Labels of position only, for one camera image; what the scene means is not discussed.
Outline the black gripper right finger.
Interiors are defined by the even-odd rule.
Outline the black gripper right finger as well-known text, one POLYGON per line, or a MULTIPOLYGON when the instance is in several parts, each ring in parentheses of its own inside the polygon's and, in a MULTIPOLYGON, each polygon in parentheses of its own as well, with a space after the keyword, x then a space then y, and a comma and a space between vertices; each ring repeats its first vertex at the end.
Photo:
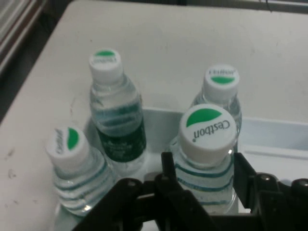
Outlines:
POLYGON ((306 217, 308 180, 290 183, 269 173, 257 173, 242 153, 234 154, 234 189, 246 209, 261 217, 306 217))

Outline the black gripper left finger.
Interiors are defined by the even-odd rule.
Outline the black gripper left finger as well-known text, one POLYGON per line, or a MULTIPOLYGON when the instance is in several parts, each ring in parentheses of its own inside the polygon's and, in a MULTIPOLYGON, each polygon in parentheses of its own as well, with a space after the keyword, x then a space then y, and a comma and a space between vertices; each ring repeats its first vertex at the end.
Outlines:
POLYGON ((119 180, 75 226, 76 231, 140 231, 154 220, 161 231, 206 231, 208 214, 178 184, 172 153, 162 153, 162 173, 154 180, 119 180))

